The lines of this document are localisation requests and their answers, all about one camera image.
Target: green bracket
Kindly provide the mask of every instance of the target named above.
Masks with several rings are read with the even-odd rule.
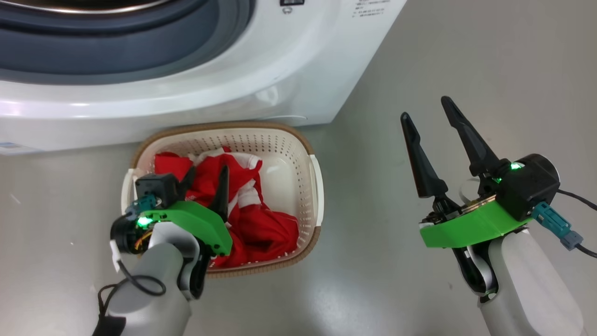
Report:
[[[463,248],[501,237],[531,220],[518,222],[492,201],[450,221],[424,227],[420,232],[428,248]]]
[[[164,210],[148,210],[141,214],[154,221],[168,221],[182,227],[210,246],[217,255],[230,255],[232,237],[222,218],[197,202],[178,201]]]

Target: washing machine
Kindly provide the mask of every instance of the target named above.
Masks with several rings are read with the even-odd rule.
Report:
[[[0,153],[329,123],[405,0],[0,0]]]

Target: orange wire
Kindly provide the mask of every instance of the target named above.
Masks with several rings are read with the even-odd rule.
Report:
[[[141,243],[147,239],[147,237],[151,236],[151,234],[153,233],[153,231],[148,231],[146,232],[144,235],[141,236],[141,238],[139,238],[139,240],[135,243],[135,250],[139,249],[139,246],[141,246]]]

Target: red clothing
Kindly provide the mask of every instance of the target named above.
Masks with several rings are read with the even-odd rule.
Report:
[[[232,236],[232,252],[229,256],[217,257],[214,266],[230,268],[268,261],[296,249],[298,220],[286,213],[271,211],[263,203],[260,158],[230,153],[230,149],[224,147],[223,151],[205,153],[195,161],[198,163],[196,178],[186,200],[203,206],[208,206],[216,194],[221,168],[226,165],[230,171],[227,226]],[[160,153],[155,157],[155,173],[173,173],[179,181],[192,165],[191,159],[173,153]]]

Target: white plastic basket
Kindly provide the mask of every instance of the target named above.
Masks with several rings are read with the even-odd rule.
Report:
[[[168,130],[146,140],[133,158],[122,184],[121,207],[136,198],[133,183],[153,173],[160,152],[198,155],[222,146],[263,160],[260,170],[264,202],[274,211],[298,219],[297,249],[276,260],[235,268],[209,269],[210,277],[259,273],[295,264],[315,247],[324,217],[324,185],[317,158],[308,141],[291,127],[273,123],[218,123]]]

